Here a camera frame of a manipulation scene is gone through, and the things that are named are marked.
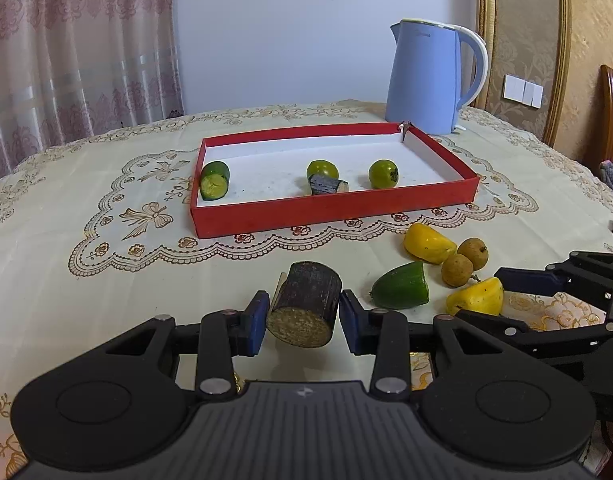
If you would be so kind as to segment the red shallow tray box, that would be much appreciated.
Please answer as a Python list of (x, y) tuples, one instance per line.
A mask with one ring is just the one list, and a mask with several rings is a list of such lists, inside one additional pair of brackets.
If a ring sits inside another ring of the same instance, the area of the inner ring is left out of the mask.
[(409, 124), (267, 129), (202, 140), (190, 214), (213, 238), (466, 204), (478, 183)]

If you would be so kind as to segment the green cucumber piece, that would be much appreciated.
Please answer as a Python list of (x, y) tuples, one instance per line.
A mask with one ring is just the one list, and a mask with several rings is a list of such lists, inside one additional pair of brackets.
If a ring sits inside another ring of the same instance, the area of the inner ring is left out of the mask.
[(215, 160), (204, 166), (200, 172), (199, 189), (203, 200), (221, 200), (229, 186), (229, 168), (225, 162)]

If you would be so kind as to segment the brown longan fruit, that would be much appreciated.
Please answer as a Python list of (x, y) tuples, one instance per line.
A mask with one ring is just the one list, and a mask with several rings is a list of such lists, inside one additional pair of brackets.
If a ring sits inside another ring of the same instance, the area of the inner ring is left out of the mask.
[(475, 271), (484, 268), (489, 261), (489, 249), (483, 240), (477, 237), (467, 238), (457, 248), (457, 252), (466, 257)]
[(474, 272), (475, 269), (471, 260), (456, 252), (442, 263), (441, 278), (445, 285), (457, 288), (464, 286)]

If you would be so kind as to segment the green pepper piece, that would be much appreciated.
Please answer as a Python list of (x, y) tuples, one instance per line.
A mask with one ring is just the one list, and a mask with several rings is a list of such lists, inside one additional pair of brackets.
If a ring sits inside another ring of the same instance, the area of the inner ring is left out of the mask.
[(421, 261), (403, 264), (380, 276), (369, 293), (378, 308), (405, 310), (428, 304), (429, 287)]

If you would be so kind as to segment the gold wall panel frame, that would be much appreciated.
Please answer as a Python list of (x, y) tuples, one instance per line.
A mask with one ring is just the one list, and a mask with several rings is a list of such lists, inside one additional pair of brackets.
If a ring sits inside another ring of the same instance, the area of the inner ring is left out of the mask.
[[(571, 49), (570, 0), (478, 0), (477, 32), (490, 55), (488, 80), (475, 107), (555, 144)], [(543, 88), (535, 106), (506, 99), (504, 77)]]

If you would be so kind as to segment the wooden headboard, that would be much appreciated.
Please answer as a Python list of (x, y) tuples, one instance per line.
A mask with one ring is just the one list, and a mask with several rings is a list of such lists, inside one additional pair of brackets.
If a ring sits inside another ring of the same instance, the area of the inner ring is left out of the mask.
[(613, 68), (599, 69), (599, 105), (595, 106), (585, 164), (613, 190)]

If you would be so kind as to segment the green round fruit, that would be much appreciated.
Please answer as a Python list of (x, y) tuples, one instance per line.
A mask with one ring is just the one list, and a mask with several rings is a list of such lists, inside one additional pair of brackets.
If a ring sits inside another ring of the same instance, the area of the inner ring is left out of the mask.
[(328, 162), (328, 160), (325, 159), (316, 159), (309, 163), (308, 168), (306, 168), (306, 178), (308, 182), (312, 174), (326, 174), (328, 177), (339, 179), (337, 167), (332, 162)]
[(375, 190), (394, 188), (399, 182), (399, 168), (389, 159), (378, 159), (369, 167), (369, 183)]

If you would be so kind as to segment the white wall switch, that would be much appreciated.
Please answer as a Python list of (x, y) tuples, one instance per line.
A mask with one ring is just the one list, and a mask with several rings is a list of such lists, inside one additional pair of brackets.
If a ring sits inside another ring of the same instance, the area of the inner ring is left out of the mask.
[(503, 98), (520, 103), (536, 110), (542, 107), (544, 88), (541, 84), (527, 81), (516, 76), (504, 77)]

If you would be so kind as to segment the yellow pepper piece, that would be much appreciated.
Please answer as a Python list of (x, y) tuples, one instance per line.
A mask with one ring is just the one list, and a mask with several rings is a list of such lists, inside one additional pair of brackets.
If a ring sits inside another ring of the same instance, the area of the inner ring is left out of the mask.
[(409, 227), (403, 245), (411, 256), (432, 264), (444, 263), (457, 250), (448, 237), (421, 223)]
[(449, 315), (460, 310), (500, 315), (504, 304), (503, 284), (498, 278), (487, 278), (474, 285), (459, 289), (447, 298), (445, 309)]

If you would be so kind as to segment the blue electric kettle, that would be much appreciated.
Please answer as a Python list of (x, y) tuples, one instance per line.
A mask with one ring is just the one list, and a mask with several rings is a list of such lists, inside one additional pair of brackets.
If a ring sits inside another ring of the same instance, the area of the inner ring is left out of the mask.
[[(454, 131), (461, 109), (479, 96), (489, 72), (485, 40), (459, 26), (403, 18), (391, 26), (395, 37), (386, 103), (388, 122), (408, 122), (429, 136)], [(471, 48), (476, 75), (462, 90), (462, 47)]]

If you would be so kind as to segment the pink floral curtain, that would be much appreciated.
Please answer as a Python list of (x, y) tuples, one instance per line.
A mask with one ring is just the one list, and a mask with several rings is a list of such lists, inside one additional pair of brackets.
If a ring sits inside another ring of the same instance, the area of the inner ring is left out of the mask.
[(0, 0), (0, 178), (51, 146), (184, 112), (173, 0)]

